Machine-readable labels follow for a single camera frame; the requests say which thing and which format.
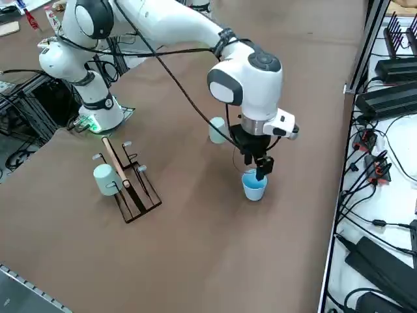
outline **blue cup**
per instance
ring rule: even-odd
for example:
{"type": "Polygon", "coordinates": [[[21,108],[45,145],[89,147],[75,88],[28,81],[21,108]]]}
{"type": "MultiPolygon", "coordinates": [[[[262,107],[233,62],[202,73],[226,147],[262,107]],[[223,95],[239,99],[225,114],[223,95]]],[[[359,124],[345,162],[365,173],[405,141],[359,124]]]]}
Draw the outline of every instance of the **blue cup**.
{"type": "Polygon", "coordinates": [[[268,177],[258,181],[256,179],[256,170],[249,170],[242,175],[242,184],[246,197],[251,201],[259,201],[265,193],[268,184],[268,177]]]}

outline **paper cup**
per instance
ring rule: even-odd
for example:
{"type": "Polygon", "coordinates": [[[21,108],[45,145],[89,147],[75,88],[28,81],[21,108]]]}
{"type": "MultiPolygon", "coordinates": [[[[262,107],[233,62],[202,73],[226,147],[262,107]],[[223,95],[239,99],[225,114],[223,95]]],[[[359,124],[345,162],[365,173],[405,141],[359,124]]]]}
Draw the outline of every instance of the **paper cup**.
{"type": "Polygon", "coordinates": [[[264,177],[258,181],[256,179],[256,171],[250,170],[242,175],[242,184],[246,197],[251,201],[259,201],[265,193],[268,184],[268,177],[264,177]]]}
{"type": "MultiPolygon", "coordinates": [[[[210,122],[223,134],[227,135],[227,128],[226,128],[226,123],[224,119],[222,119],[221,117],[214,117],[210,120],[210,122]]],[[[211,126],[210,126],[210,129],[208,130],[208,133],[210,135],[210,140],[213,143],[220,144],[226,141],[226,139],[211,126]]]]}
{"type": "Polygon", "coordinates": [[[97,166],[94,169],[93,175],[98,189],[105,196],[112,196],[122,189],[122,179],[109,164],[97,166]]]}

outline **wooden stick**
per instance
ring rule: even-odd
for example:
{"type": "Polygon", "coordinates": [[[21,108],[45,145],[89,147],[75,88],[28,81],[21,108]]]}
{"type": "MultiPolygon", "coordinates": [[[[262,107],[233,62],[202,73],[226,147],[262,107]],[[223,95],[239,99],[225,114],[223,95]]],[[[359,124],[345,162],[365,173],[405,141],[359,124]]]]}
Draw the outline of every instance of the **wooden stick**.
{"type": "Polygon", "coordinates": [[[117,158],[115,156],[115,153],[113,152],[113,149],[110,146],[109,138],[103,137],[102,138],[102,141],[104,143],[104,146],[107,149],[107,152],[108,152],[108,154],[110,156],[111,161],[113,162],[113,165],[116,168],[117,173],[119,174],[119,176],[121,177],[121,179],[123,181],[123,186],[126,187],[126,188],[129,188],[130,187],[129,180],[126,177],[126,175],[124,174],[123,169],[121,168],[119,162],[117,161],[117,158]]]}

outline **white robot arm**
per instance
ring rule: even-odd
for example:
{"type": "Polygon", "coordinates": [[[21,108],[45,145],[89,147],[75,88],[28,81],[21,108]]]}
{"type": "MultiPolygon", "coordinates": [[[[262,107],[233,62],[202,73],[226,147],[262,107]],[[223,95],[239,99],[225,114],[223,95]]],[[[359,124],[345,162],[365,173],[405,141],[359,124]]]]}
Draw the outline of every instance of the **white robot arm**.
{"type": "MultiPolygon", "coordinates": [[[[278,58],[237,40],[231,29],[175,0],[69,0],[63,33],[79,47],[95,48],[99,40],[129,31],[127,22],[159,44],[203,42],[214,47],[222,60],[209,71],[208,88],[220,102],[241,107],[242,121],[231,126],[231,137],[247,162],[248,156],[255,160],[258,179],[270,173],[270,136],[298,135],[295,117],[278,108],[283,79],[278,58]]],[[[101,76],[84,68],[93,54],[57,42],[40,54],[40,64],[48,74],[73,83],[86,103],[82,113],[93,116],[99,132],[117,126],[122,113],[101,76]]]]}

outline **black metal rack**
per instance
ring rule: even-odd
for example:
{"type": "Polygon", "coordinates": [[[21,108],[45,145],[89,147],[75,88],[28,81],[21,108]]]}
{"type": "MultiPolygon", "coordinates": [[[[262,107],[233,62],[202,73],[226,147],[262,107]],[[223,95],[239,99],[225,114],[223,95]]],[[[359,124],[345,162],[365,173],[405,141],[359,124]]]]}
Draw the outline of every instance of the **black metal rack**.
{"type": "Polygon", "coordinates": [[[410,47],[414,55],[417,54],[417,14],[415,15],[411,25],[405,31],[407,39],[410,42],[410,47]]]}
{"type": "MultiPolygon", "coordinates": [[[[109,140],[108,142],[123,172],[126,172],[126,173],[128,171],[134,172],[141,186],[143,195],[145,195],[146,201],[149,204],[148,206],[145,205],[144,201],[142,201],[142,199],[138,195],[136,189],[134,188],[133,184],[131,183],[129,179],[123,181],[124,184],[123,184],[122,189],[119,189],[115,181],[113,181],[112,184],[108,185],[107,186],[108,188],[115,188],[115,187],[117,188],[118,193],[116,193],[114,197],[122,213],[124,221],[128,224],[128,223],[133,222],[134,220],[137,220],[139,217],[147,214],[148,212],[152,211],[153,209],[161,205],[162,200],[159,197],[158,193],[156,192],[155,188],[152,186],[151,182],[149,181],[147,174],[145,173],[146,166],[139,164],[139,162],[136,160],[134,161],[134,159],[137,158],[138,154],[137,153],[133,153],[130,155],[128,154],[126,147],[130,145],[131,143],[129,142],[129,144],[127,143],[122,144],[122,149],[126,155],[126,158],[128,159],[128,164],[123,165],[123,163],[121,162],[119,156],[117,155],[116,151],[114,150],[109,140]],[[127,192],[127,195],[129,196],[131,201],[124,195],[124,190],[127,192]]],[[[99,153],[97,156],[100,157],[103,160],[103,162],[107,164],[102,153],[99,153]]]]}
{"type": "Polygon", "coordinates": [[[395,58],[398,48],[403,41],[403,34],[401,32],[401,26],[398,21],[397,14],[394,12],[391,16],[391,20],[388,26],[384,29],[384,38],[388,54],[391,58],[395,58]]]}

